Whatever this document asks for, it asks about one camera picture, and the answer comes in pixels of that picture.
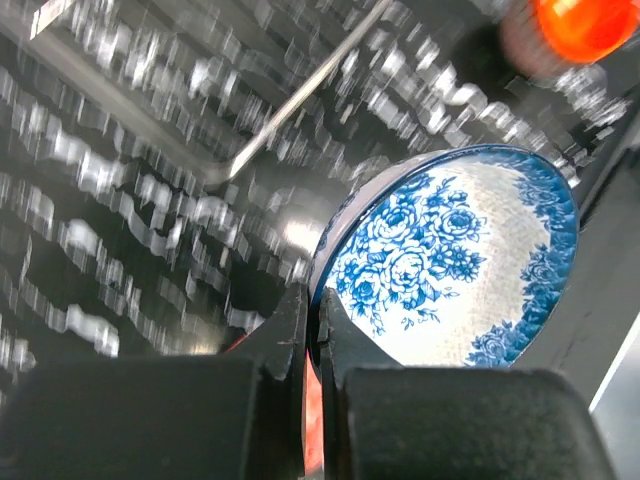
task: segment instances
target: floral pattern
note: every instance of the floral pattern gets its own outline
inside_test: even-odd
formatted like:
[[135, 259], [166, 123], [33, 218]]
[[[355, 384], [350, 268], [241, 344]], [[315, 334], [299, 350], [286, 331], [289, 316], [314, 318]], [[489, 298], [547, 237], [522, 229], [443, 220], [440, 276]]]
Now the floral pattern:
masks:
[[538, 245], [522, 270], [525, 282], [522, 317], [503, 320], [477, 337], [466, 364], [470, 367], [508, 367], [531, 343], [560, 299], [578, 244], [576, 206], [568, 185], [551, 168], [540, 168], [532, 156], [493, 160], [515, 168], [523, 177], [516, 181], [522, 204], [533, 208], [551, 234], [548, 245]]
[[375, 207], [343, 247], [327, 279], [352, 316], [369, 319], [374, 336], [385, 332], [382, 313], [393, 305], [405, 312], [405, 330], [440, 322], [437, 303], [459, 296], [444, 279], [472, 282], [484, 258], [473, 246], [486, 233], [456, 176], [434, 184], [415, 176]]
[[[521, 271], [521, 317], [500, 320], [473, 339], [464, 361], [469, 367], [504, 367], [540, 332], [560, 298], [577, 247], [577, 209], [564, 178], [541, 157], [514, 147], [480, 146], [452, 152], [447, 161], [469, 155], [517, 173], [522, 205], [550, 238], [530, 252]], [[438, 314], [441, 303], [464, 295], [463, 287], [485, 267], [481, 245], [490, 232], [488, 219], [474, 211], [456, 175], [434, 172], [414, 174], [371, 208], [320, 282], [338, 291], [352, 318], [370, 325], [373, 338], [389, 328], [390, 309], [405, 331], [445, 321]]]

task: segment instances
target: black surface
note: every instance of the black surface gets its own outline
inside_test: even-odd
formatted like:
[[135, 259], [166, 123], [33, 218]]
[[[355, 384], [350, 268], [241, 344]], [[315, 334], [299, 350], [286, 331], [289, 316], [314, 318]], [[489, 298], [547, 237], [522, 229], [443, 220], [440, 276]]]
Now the black surface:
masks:
[[293, 285], [224, 356], [37, 367], [0, 416], [0, 478], [300, 477], [308, 301]]
[[37, 368], [0, 421], [0, 471], [16, 479], [246, 478], [260, 377], [251, 359], [225, 357]]
[[330, 478], [615, 479], [582, 399], [547, 372], [357, 369], [343, 402], [351, 468]]
[[[346, 376], [359, 367], [386, 368], [393, 372], [401, 365], [349, 320], [335, 290], [325, 289], [319, 311], [315, 313], [319, 333], [317, 338], [311, 336], [309, 351], [322, 381], [323, 466], [326, 478], [333, 479], [345, 468], [342, 462], [348, 458], [350, 447], [346, 432], [351, 425], [341, 402]], [[315, 320], [310, 319], [310, 333]]]

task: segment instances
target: blue and white plate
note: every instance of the blue and white plate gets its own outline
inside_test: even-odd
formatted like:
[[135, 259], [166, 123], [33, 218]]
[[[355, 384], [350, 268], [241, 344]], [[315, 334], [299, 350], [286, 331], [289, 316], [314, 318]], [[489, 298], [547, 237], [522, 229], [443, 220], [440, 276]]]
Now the blue and white plate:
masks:
[[547, 160], [482, 145], [412, 158], [342, 205], [310, 279], [404, 365], [509, 366], [566, 285], [578, 210]]

